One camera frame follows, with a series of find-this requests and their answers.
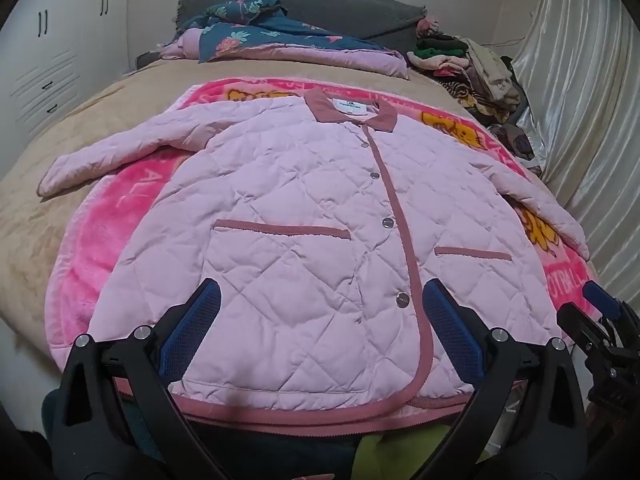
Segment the white wardrobe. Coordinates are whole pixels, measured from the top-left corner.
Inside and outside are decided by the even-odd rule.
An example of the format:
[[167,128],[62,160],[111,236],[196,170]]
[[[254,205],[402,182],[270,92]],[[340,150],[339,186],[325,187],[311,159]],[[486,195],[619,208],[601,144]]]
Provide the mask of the white wardrobe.
[[127,0],[19,0],[0,30],[0,178],[47,126],[128,71]]

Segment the black mechanical device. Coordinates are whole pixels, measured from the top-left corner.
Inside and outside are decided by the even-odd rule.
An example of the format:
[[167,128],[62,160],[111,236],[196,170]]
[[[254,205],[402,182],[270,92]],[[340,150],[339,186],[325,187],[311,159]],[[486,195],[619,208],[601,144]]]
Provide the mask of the black mechanical device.
[[[439,280],[422,302],[458,375],[474,394],[412,480],[592,480],[638,478],[640,319],[593,282],[583,294],[603,315],[598,325],[573,303],[558,323],[587,354],[594,408],[584,412],[564,340],[518,342],[488,329]],[[52,438],[52,467],[36,459],[0,410],[2,478],[25,480],[232,480],[203,446],[167,387],[184,375],[221,303],[205,280],[183,305],[126,339],[76,338],[63,373]],[[128,381],[163,461],[142,453],[130,433],[116,381]],[[514,388],[524,396],[500,452],[478,462]]]

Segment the curtain fold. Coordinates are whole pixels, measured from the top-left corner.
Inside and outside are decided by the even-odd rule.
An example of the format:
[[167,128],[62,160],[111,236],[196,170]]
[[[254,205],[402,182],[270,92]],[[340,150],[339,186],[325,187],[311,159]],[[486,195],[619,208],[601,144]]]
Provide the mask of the curtain fold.
[[584,228],[601,284],[638,310],[640,32],[620,0],[541,0],[513,67],[543,181]]

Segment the snap button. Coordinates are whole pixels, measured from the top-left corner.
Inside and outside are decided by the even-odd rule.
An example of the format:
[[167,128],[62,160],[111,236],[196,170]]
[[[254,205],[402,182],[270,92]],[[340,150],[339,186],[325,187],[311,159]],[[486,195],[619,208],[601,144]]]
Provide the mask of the snap button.
[[396,305],[400,308],[409,306],[409,295],[406,292],[398,292],[396,295]]

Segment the blue floral bedding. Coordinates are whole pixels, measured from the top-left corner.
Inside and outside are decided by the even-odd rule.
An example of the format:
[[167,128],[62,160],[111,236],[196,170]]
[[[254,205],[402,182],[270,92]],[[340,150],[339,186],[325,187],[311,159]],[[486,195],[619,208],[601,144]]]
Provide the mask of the blue floral bedding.
[[280,0],[234,0],[209,7],[184,22],[174,41],[188,28],[201,28],[200,62],[263,44],[312,46],[327,50],[385,50],[370,41],[340,36],[324,28],[290,20]]

